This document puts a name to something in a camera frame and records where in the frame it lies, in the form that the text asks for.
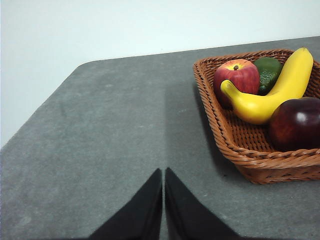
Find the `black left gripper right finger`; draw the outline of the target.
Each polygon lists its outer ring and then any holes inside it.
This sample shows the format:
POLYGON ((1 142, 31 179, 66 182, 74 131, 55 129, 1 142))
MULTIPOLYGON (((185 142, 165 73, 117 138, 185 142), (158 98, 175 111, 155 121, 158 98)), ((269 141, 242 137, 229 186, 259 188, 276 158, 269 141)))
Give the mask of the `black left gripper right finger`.
POLYGON ((165 170, 165 209, 181 240, 239 240, 241 237, 207 209, 171 168, 165 170))

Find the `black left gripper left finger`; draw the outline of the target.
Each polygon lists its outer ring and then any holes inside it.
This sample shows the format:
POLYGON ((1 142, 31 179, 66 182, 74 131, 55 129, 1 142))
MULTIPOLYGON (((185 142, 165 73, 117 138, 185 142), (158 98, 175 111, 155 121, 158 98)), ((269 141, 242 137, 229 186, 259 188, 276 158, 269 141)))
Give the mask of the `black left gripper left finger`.
POLYGON ((158 168, 90 240, 158 240, 163 212, 162 171, 158 168))

